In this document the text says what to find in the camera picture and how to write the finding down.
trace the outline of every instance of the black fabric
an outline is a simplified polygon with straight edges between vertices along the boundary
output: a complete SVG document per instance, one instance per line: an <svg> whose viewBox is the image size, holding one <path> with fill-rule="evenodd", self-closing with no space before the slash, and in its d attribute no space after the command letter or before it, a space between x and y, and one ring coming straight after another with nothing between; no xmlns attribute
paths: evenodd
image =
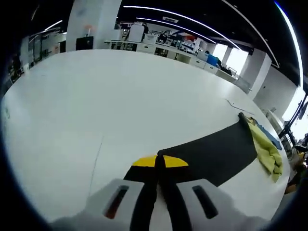
<svg viewBox="0 0 308 231"><path fill-rule="evenodd" d="M158 155L169 155L188 163L197 178L215 186L226 182L257 157L253 138L245 120L198 140L163 149Z"/></svg>
<svg viewBox="0 0 308 231"><path fill-rule="evenodd" d="M131 166L124 179L144 183L135 205L130 230L149 230L154 203L157 198L158 177L156 169L155 167Z"/></svg>
<svg viewBox="0 0 308 231"><path fill-rule="evenodd" d="M183 182L183 178L179 180L176 173L182 169L181 173L191 176L188 167L168 167L166 168L165 160L162 156L156 158L155 167L157 169L158 183L167 205L170 215L173 231L191 231L192 225L189 219L188 211L177 187L177 182Z"/></svg>

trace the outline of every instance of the white cabinet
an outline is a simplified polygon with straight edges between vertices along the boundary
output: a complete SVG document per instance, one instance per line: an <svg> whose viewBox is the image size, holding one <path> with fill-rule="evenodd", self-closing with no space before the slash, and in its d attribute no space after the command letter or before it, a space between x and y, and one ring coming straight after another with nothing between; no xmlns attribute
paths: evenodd
<svg viewBox="0 0 308 231"><path fill-rule="evenodd" d="M217 73L218 68L210 64L205 64L204 70L213 73L215 75Z"/></svg>
<svg viewBox="0 0 308 231"><path fill-rule="evenodd" d="M155 46L147 45L147 44L138 44L137 45L137 52L143 52L148 54L154 54L156 50Z"/></svg>
<svg viewBox="0 0 308 231"><path fill-rule="evenodd" d="M191 58L190 61L189 61L189 64L193 65L193 66L197 66L197 67L203 69L204 65L205 65L205 62L203 62L201 60L197 60L197 59Z"/></svg>

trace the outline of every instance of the yellow cloth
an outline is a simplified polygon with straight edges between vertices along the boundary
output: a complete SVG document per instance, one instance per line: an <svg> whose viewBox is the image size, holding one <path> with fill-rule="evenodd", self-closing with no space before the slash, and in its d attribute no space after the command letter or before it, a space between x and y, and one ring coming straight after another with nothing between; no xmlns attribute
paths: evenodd
<svg viewBox="0 0 308 231"><path fill-rule="evenodd" d="M272 174L274 182L282 175L282 158L275 145L267 136L248 119L248 125L254 139L257 158L266 170Z"/></svg>

